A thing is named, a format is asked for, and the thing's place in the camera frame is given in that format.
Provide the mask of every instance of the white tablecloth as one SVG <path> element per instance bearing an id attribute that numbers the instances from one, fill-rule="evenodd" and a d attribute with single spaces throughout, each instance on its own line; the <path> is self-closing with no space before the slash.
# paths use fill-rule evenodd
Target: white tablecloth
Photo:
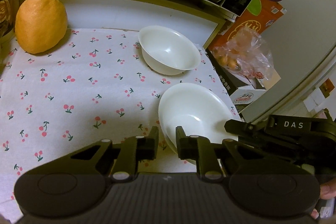
<path id="1" fill-rule="evenodd" d="M 202 63 L 177 76 L 163 76 L 144 62 L 138 32 L 68 30 L 48 54 L 31 55 L 15 39 L 2 45 L 0 78 L 0 213 L 12 222 L 19 211 L 13 186 L 18 176 L 100 139 L 115 143 L 147 135 L 159 125 L 160 97 L 172 85 L 190 82 L 211 89 L 239 119 L 218 75 L 199 48 Z M 194 172 L 160 133 L 157 159 L 139 171 Z"/>

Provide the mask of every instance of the cardboard box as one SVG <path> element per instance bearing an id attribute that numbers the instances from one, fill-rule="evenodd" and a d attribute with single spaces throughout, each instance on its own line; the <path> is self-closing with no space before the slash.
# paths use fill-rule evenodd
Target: cardboard box
<path id="1" fill-rule="evenodd" d="M 215 36 L 208 49 L 212 51 L 216 46 L 223 46 L 243 26 L 247 26 L 260 34 L 287 12 L 278 2 L 270 0 L 260 1 L 261 12 L 259 15 L 254 16 L 246 9 L 241 17 L 237 17 L 235 23 L 227 21 Z"/>
<path id="2" fill-rule="evenodd" d="M 260 98 L 269 88 L 280 80 L 280 76 L 275 70 L 270 80 L 249 80 L 241 75 L 233 75 L 218 64 L 209 49 L 206 49 L 206 52 L 238 113 Z"/>

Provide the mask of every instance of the food package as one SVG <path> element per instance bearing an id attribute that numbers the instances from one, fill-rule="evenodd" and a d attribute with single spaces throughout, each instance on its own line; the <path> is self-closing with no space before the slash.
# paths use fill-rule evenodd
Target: food package
<path id="1" fill-rule="evenodd" d="M 273 58 L 267 42 L 256 31 L 243 27 L 226 44 L 215 47 L 212 54 L 228 71 L 249 79 L 272 77 Z"/>

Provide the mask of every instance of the barcode sticker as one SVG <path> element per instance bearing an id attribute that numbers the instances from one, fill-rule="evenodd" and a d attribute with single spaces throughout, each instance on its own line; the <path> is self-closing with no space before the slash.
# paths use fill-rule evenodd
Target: barcode sticker
<path id="1" fill-rule="evenodd" d="M 279 12 L 279 10 L 277 8 L 274 8 L 272 11 L 271 11 L 273 14 L 276 14 L 277 12 Z"/>

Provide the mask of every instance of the black mechanical arm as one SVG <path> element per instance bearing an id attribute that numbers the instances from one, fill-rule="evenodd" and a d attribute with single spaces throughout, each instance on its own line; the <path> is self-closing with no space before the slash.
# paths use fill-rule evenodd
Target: black mechanical arm
<path id="1" fill-rule="evenodd" d="M 336 123 L 271 115 L 258 125 L 230 120 L 225 129 L 239 141 L 213 144 L 176 128 L 178 156 L 195 160 L 197 173 L 137 172 L 139 161 L 156 157 L 157 127 L 36 167 L 14 188 L 18 223 L 316 223 L 320 182 L 336 173 Z"/>

